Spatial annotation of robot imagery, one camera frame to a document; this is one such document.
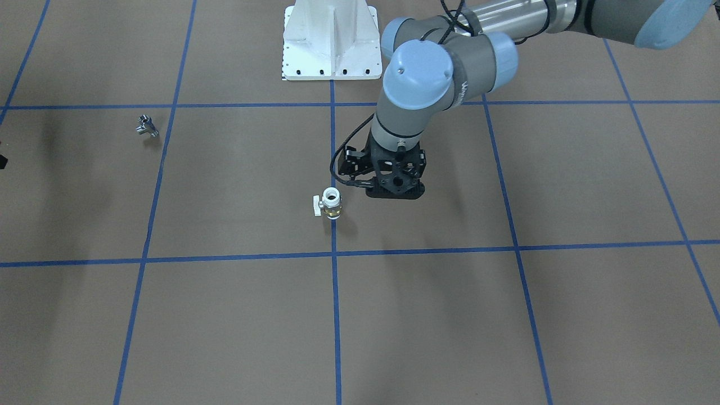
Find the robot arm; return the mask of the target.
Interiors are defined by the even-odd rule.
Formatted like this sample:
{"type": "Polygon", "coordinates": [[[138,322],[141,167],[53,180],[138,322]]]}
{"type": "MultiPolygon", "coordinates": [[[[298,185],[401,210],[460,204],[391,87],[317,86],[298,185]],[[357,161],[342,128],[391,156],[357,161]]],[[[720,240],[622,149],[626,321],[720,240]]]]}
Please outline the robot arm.
{"type": "Polygon", "coordinates": [[[368,146],[419,149],[436,113],[509,83],[518,46],[541,34],[575,32],[665,50],[695,30],[713,1],[491,1],[426,20],[399,17],[381,35],[388,59],[368,146]]]}

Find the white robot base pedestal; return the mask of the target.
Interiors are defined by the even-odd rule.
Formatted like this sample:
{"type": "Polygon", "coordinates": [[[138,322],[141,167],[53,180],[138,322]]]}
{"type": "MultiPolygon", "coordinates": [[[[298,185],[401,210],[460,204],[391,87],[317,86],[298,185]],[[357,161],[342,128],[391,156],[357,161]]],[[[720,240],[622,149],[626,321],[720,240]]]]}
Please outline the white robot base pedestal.
{"type": "Polygon", "coordinates": [[[283,12],[283,80],[381,77],[378,11],[365,1],[296,1],[283,12]]]}

